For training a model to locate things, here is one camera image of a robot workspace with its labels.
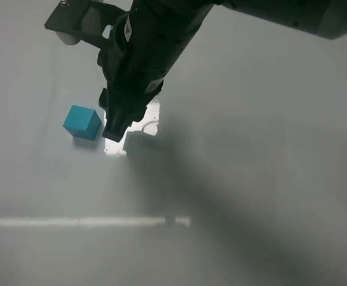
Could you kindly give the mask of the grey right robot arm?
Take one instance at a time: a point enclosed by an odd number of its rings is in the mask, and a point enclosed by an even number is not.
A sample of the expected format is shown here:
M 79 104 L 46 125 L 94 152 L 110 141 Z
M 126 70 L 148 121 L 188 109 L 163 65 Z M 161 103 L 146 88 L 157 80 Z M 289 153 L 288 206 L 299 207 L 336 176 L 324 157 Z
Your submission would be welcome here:
M 325 39 L 347 34 L 347 1 L 221 1 L 233 11 Z M 165 76 L 217 1 L 134 1 L 121 14 L 98 61 L 107 79 L 99 104 L 103 137 L 119 142 L 144 117 Z

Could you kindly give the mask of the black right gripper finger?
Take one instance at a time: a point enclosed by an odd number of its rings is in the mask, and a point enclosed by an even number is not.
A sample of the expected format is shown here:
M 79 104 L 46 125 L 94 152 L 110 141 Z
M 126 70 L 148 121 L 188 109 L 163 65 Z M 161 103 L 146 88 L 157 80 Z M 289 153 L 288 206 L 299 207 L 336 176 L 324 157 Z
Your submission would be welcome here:
M 104 110 L 104 112 L 107 112 L 107 89 L 103 88 L 101 91 L 99 100 L 98 100 L 98 105 L 100 108 Z
M 102 137 L 112 141 L 120 141 L 127 128 L 133 122 L 139 122 L 140 120 L 140 110 L 132 111 L 123 107 L 108 108 Z

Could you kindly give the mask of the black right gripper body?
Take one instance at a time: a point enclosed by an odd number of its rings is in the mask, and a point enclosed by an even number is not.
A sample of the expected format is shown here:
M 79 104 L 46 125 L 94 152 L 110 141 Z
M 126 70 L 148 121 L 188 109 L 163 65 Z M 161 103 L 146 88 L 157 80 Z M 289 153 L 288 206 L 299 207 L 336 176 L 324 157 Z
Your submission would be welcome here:
M 133 1 L 98 56 L 107 108 L 140 110 L 142 119 L 211 9 L 212 1 Z

